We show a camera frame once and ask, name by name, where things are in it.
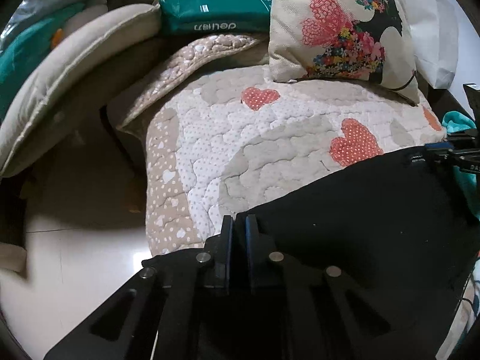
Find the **metal screw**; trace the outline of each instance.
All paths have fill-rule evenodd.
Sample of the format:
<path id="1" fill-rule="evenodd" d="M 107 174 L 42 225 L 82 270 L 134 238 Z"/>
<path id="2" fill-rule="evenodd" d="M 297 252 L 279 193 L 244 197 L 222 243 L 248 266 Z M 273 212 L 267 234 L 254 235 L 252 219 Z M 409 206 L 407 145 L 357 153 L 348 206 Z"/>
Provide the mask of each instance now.
<path id="1" fill-rule="evenodd" d="M 331 265 L 325 271 L 327 272 L 327 275 L 329 275 L 332 278 L 337 278 L 342 274 L 342 270 L 334 265 Z"/>
<path id="2" fill-rule="evenodd" d="M 273 251 L 268 255 L 268 258 L 274 263 L 279 263 L 283 260 L 283 254 L 279 251 Z"/>
<path id="3" fill-rule="evenodd" d="M 211 258 L 212 258 L 212 256 L 210 256 L 210 254 L 207 253 L 207 252 L 205 252 L 205 251 L 203 251 L 203 252 L 201 252 L 201 253 L 198 253 L 198 254 L 197 254 L 197 257 L 196 257 L 196 259 L 197 259 L 197 261 L 198 261 L 199 263 L 206 263 L 206 262 L 209 261 Z"/>
<path id="4" fill-rule="evenodd" d="M 148 278 L 151 278 L 156 273 L 157 271 L 155 270 L 155 268 L 147 266 L 146 268 L 143 268 L 138 274 L 142 279 L 148 279 Z"/>

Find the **white wall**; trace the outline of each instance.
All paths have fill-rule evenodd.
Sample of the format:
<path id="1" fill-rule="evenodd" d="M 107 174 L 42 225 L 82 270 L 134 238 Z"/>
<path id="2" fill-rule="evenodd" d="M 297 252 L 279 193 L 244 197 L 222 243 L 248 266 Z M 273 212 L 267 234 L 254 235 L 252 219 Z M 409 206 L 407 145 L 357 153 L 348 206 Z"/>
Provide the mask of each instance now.
<path id="1" fill-rule="evenodd" d="M 457 73 L 449 91 L 473 117 L 463 84 L 476 83 L 480 85 L 480 37 L 458 2 L 456 0 L 448 1 L 454 5 L 457 13 L 459 48 Z"/>

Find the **teal cloth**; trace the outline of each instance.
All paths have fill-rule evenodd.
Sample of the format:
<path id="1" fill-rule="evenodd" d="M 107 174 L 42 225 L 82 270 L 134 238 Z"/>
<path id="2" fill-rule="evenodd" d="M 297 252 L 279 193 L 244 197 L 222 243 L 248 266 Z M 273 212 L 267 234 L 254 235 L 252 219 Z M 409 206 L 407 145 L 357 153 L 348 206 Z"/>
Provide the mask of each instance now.
<path id="1" fill-rule="evenodd" d="M 25 80 L 49 54 L 52 36 L 84 6 L 73 4 L 45 17 L 21 32 L 0 55 L 0 122 Z"/>
<path id="2" fill-rule="evenodd" d="M 457 111 L 447 112 L 443 117 L 442 126 L 446 127 L 447 133 L 449 134 L 465 131 L 469 128 L 476 128 L 473 120 Z M 454 175 L 465 195 L 470 211 L 480 220 L 480 199 L 477 195 L 477 177 L 460 172 L 457 166 L 454 166 Z"/>

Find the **white paper bag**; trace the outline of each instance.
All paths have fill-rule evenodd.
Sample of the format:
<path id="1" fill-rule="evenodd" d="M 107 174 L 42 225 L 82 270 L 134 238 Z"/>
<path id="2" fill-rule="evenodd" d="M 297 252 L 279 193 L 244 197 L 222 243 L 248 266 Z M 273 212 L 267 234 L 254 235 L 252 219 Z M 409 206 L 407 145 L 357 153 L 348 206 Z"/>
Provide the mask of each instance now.
<path id="1" fill-rule="evenodd" d="M 458 62 L 458 23 L 447 0 L 405 0 L 417 71 L 436 89 L 448 89 Z"/>

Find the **deli logo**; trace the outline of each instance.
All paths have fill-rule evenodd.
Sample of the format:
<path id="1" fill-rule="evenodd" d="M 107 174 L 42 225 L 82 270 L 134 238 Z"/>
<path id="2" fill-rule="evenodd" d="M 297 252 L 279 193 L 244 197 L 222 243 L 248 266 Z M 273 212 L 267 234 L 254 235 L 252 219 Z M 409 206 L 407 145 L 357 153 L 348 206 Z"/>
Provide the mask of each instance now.
<path id="1" fill-rule="evenodd" d="M 211 30 L 233 30 L 237 27 L 236 23 L 205 23 L 195 24 L 193 29 L 195 31 L 211 31 Z"/>

